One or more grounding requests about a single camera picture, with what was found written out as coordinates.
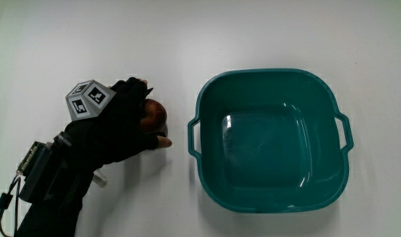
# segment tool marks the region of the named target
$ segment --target hand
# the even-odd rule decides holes
[[[145,149],[172,145],[168,138],[138,129],[140,104],[150,92],[146,80],[121,80],[111,89],[117,94],[98,117],[71,122],[65,129],[74,140],[68,163],[76,169],[94,171]]]

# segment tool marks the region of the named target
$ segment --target cable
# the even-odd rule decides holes
[[[21,177],[19,177],[19,173],[16,173],[16,176],[14,176],[13,181],[10,184],[9,192],[7,194],[3,193],[0,198],[0,232],[4,237],[12,237],[12,236],[5,234],[5,232],[3,230],[3,225],[1,224],[1,221],[3,219],[4,211],[7,208],[9,208],[11,198],[13,197],[11,195],[11,191],[16,186],[16,184],[17,184],[17,187],[16,187],[16,199],[15,199],[15,209],[14,209],[14,236],[16,236],[16,233],[17,233],[18,195],[20,192],[20,182],[21,182]]]

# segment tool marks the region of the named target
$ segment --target white cube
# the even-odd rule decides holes
[[[115,94],[116,92],[95,80],[77,84],[66,96],[71,120],[97,117]]]

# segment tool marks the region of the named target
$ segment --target plastic container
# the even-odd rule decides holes
[[[342,148],[335,118],[343,123]],[[201,153],[194,149],[199,122]],[[332,91],[298,69],[222,73],[203,87],[188,123],[188,151],[205,191],[245,213],[328,206],[345,189],[353,145]]]

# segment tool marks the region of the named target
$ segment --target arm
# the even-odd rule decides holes
[[[71,122],[65,129],[74,144],[62,155],[81,177],[71,203],[60,210],[54,200],[32,204],[16,237],[74,236],[82,199],[89,189],[94,170],[145,149],[171,146],[168,138],[144,134],[138,129],[140,104],[148,94],[146,81],[130,78],[126,82],[117,82],[111,89],[117,95],[97,118]]]

